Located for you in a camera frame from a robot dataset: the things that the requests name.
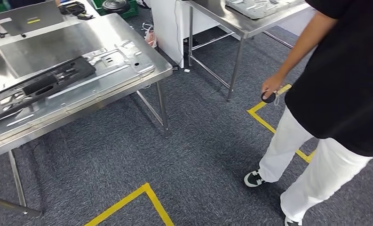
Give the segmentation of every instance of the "black t-shirt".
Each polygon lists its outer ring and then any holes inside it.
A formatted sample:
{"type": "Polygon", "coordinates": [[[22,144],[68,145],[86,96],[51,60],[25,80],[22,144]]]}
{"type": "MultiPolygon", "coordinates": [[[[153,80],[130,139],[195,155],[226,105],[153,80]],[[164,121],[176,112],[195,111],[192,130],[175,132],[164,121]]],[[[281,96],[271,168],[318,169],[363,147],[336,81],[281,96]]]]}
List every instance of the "black t-shirt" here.
{"type": "Polygon", "coordinates": [[[317,138],[373,156],[373,0],[307,0],[338,19],[285,97],[317,138]]]}
{"type": "Polygon", "coordinates": [[[44,0],[8,0],[8,3],[12,9],[23,6],[29,6],[37,3],[45,2],[44,0]]]}

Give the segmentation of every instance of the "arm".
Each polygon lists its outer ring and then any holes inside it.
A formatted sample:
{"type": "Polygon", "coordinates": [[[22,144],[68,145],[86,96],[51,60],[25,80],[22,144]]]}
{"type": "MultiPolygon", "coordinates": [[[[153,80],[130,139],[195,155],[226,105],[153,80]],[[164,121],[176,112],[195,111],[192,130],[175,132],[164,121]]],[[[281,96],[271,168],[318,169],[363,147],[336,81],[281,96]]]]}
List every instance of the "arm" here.
{"type": "Polygon", "coordinates": [[[262,92],[267,91],[265,99],[279,89],[287,74],[328,34],[336,22],[337,19],[330,18],[320,12],[315,13],[278,72],[262,84],[262,92]]]}

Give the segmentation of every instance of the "white pants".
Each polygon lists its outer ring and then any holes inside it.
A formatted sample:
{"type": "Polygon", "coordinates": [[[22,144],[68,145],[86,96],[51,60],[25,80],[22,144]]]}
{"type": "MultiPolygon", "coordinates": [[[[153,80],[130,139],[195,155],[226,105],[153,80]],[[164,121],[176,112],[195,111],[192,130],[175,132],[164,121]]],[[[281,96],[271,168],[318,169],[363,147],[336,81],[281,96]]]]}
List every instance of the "white pants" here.
{"type": "MultiPolygon", "coordinates": [[[[312,137],[286,108],[260,161],[260,176],[267,182],[278,181],[295,151],[312,137]]],[[[332,196],[372,158],[355,154],[332,138],[321,139],[306,170],[281,194],[282,211],[291,220],[301,221],[310,207],[332,196]]]]}

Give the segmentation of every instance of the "green crate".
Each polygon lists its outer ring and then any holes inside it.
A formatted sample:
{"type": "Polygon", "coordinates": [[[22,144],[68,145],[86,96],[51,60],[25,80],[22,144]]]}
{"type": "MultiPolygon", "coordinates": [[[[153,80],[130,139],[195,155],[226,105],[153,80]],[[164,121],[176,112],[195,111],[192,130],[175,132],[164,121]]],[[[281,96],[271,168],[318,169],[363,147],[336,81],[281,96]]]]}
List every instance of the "green crate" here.
{"type": "MultiPolygon", "coordinates": [[[[92,6],[101,16],[107,14],[105,10],[102,9],[102,3],[104,1],[105,0],[92,0],[92,6]]],[[[136,0],[130,0],[129,5],[131,6],[131,8],[127,12],[120,15],[123,19],[138,15],[138,3],[136,2],[136,0]]]]}
{"type": "Polygon", "coordinates": [[[8,9],[6,8],[6,6],[4,4],[0,4],[0,13],[1,12],[5,12],[7,11],[8,9]]]}

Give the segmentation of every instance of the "shoe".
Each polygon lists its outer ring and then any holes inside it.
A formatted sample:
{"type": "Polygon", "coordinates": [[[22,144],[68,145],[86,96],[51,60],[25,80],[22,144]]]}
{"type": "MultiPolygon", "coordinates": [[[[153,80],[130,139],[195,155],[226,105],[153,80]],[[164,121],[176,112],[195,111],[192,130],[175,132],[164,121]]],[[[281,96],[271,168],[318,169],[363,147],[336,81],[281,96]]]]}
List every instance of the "shoe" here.
{"type": "Polygon", "coordinates": [[[302,226],[302,221],[292,221],[290,218],[285,218],[285,226],[302,226]]]}
{"type": "Polygon", "coordinates": [[[259,185],[262,185],[263,183],[265,183],[266,181],[264,181],[260,174],[258,173],[259,169],[258,170],[255,170],[249,174],[247,174],[245,176],[245,184],[247,187],[257,187],[259,185]]]}

